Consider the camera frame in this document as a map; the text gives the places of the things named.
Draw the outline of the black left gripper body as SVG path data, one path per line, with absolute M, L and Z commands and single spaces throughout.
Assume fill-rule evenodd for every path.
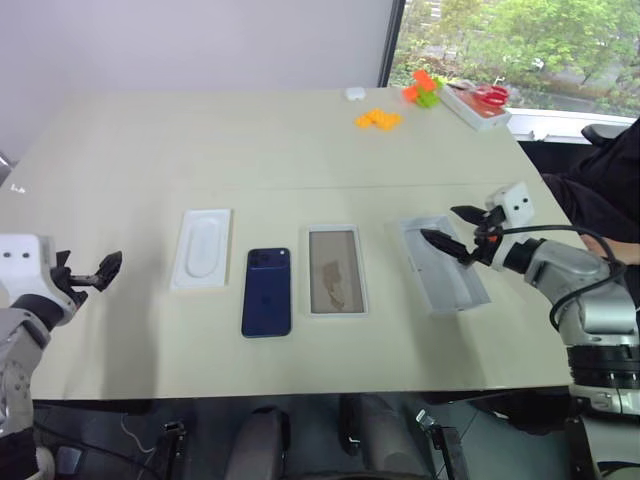
M 89 286 L 89 277 L 73 275 L 69 267 L 56 266 L 51 269 L 51 278 L 57 289 L 67 297 L 65 304 L 71 312 L 77 312 L 88 298 L 84 288 Z

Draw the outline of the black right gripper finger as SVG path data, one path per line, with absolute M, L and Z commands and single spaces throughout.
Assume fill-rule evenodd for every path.
M 483 224 L 487 218 L 486 210 L 471 205 L 454 206 L 451 211 L 463 221 L 476 226 Z
M 471 264 L 473 257 L 461 242 L 454 240 L 450 235 L 434 229 L 421 229 L 422 237 L 434 248 L 453 257 L 460 264 Z

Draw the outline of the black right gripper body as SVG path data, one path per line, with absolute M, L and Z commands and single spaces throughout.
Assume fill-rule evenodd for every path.
M 475 259 L 486 266 L 491 266 L 497 250 L 503 238 L 503 224 L 506 220 L 501 206 L 495 206 L 491 210 L 472 208 L 469 223 L 476 226 L 474 231 L 473 252 Z

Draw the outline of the person's bare hand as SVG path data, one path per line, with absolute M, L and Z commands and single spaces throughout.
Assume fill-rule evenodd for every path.
M 607 251 L 610 251 L 610 253 L 617 260 L 620 260 L 620 261 L 624 260 L 624 246 L 622 245 L 621 242 L 618 242 L 606 237 L 603 237 L 600 240 L 598 240 L 595 237 L 587 234 L 581 235 L 581 240 L 583 241 L 585 247 L 589 251 L 595 253 L 596 255 L 602 258 L 607 258 L 608 257 Z

